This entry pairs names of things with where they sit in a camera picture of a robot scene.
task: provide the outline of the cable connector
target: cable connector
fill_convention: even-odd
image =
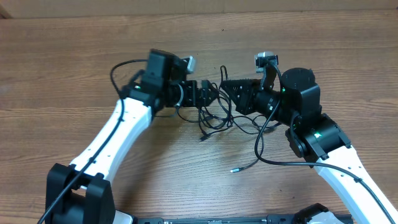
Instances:
[[[243,170],[243,169],[242,168],[235,168],[235,169],[231,169],[230,172],[231,173],[235,173],[235,172],[239,172],[241,170]]]

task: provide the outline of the green light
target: green light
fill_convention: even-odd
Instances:
[[[322,136],[322,135],[321,135],[320,133],[315,133],[314,136],[315,136],[316,138],[319,138],[319,137]]]

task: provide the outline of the white arm cover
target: white arm cover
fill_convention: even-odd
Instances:
[[[121,100],[116,104],[112,116],[95,137],[94,141],[70,164],[75,164],[75,170],[81,170],[94,153],[100,148],[105,139],[115,127],[121,112]],[[107,143],[86,174],[95,176],[97,173],[104,175],[104,179],[112,183],[116,171],[118,171],[130,147],[137,137],[150,125],[152,110],[143,105],[141,101],[126,98],[124,100],[123,121]]]
[[[329,152],[328,155],[329,159],[323,161],[319,158],[317,162],[338,166],[362,178],[394,221],[398,223],[397,210],[366,172],[353,146],[350,148],[340,147]],[[330,184],[358,223],[390,223],[369,192],[360,183],[356,183],[352,177],[326,167],[315,167],[315,170]]]

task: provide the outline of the robotic arm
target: robotic arm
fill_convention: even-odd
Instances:
[[[280,91],[274,91],[274,80],[276,75],[280,75],[277,64],[276,55],[264,52],[256,56],[257,72],[263,73],[261,80],[221,82],[222,89],[235,103],[236,111],[242,114],[259,112],[289,125],[286,136],[298,157],[307,162],[334,165],[357,175],[374,192],[392,219],[398,221],[397,210],[370,178],[347,136],[333,120],[321,114],[320,89],[312,71],[304,68],[286,71],[280,79]],[[187,80],[194,66],[192,57],[180,59],[168,52],[150,52],[146,70],[137,73],[137,76],[142,76],[141,82],[136,83],[135,77],[122,88],[119,92],[121,99],[94,141],[68,167],[55,164],[49,172],[46,209],[55,206],[45,217],[47,224],[134,222],[132,216],[116,211],[111,183],[128,150],[149,127],[156,112],[173,106],[201,108],[217,99],[219,90],[208,80],[202,81],[200,89],[196,81]],[[95,157],[108,136],[111,136],[109,142]],[[60,192],[89,161],[92,163],[84,174],[57,200]],[[315,170],[331,185],[358,223],[390,223],[374,197],[353,178],[328,167],[315,166]],[[72,192],[72,189],[80,187],[86,189],[86,197]],[[324,217],[327,211],[325,208],[309,209],[278,222],[328,223]],[[333,214],[327,219],[342,223]]]

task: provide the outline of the wooden tabletop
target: wooden tabletop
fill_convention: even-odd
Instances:
[[[398,207],[398,11],[12,19],[0,20],[0,223],[37,221],[49,169],[69,164],[112,113],[110,68],[146,58],[151,48],[195,56],[189,79],[217,83],[220,65],[231,79],[260,78],[253,57],[265,50],[279,55],[282,72],[312,68],[323,112]],[[144,64],[120,69],[119,85],[139,68]],[[221,114],[216,104],[211,109]],[[182,114],[197,116],[188,108]],[[300,161],[286,129],[265,135],[265,157]],[[320,202],[347,212],[308,167],[258,163],[231,174],[254,160],[255,136],[235,127],[200,137],[197,124],[156,118],[116,175],[117,208],[139,217],[241,217],[295,213]]]

